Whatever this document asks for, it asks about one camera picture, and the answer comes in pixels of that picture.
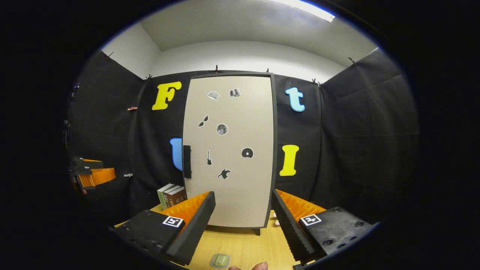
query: human hand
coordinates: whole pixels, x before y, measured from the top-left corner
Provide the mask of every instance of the human hand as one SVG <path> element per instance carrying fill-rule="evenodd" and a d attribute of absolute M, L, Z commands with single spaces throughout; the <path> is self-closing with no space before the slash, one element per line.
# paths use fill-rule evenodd
<path fill-rule="evenodd" d="M 232 266 L 230 267 L 228 270 L 241 270 L 240 268 L 238 267 L 235 267 L 235 266 Z M 252 270 L 268 270 L 268 264 L 266 261 L 264 262 L 261 262 L 257 265 L 255 265 Z"/>

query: moon sticker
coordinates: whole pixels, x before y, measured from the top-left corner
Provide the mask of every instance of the moon sticker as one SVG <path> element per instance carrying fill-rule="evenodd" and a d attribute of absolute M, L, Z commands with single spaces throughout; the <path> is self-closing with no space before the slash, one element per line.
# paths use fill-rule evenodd
<path fill-rule="evenodd" d="M 227 134 L 228 132 L 228 127 L 227 125 L 225 124 L 219 124 L 218 126 L 216 126 L 216 133 L 220 136 L 223 136 L 225 134 Z"/>
<path fill-rule="evenodd" d="M 253 157 L 253 150 L 251 148 L 246 147 L 241 151 L 241 156 L 244 158 L 251 159 Z"/>

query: brown book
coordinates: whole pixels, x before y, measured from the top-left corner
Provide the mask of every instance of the brown book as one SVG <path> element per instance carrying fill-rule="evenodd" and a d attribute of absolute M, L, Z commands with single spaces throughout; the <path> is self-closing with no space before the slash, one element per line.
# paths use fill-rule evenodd
<path fill-rule="evenodd" d="M 168 207 L 172 207 L 187 199 L 187 191 L 183 186 L 176 188 L 170 192 L 164 193 L 164 195 L 165 195 L 165 199 L 167 199 Z"/>

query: wooden table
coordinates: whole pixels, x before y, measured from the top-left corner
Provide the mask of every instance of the wooden table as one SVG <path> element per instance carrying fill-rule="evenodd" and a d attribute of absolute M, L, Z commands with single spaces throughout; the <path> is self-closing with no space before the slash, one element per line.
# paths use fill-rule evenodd
<path fill-rule="evenodd" d="M 162 206 L 157 205 L 151 210 L 161 212 Z M 192 261 L 183 267 L 192 270 L 217 270 L 210 266 L 210 260 L 214 254 L 224 253 L 230 256 L 229 267 L 251 270 L 256 264 L 266 261 L 270 270 L 292 270 L 292 266 L 300 262 L 294 260 L 282 229 L 275 225 L 276 218 L 273 218 L 272 214 L 273 210 L 267 227 L 260 229 L 260 236 L 255 235 L 253 229 L 207 226 Z"/>

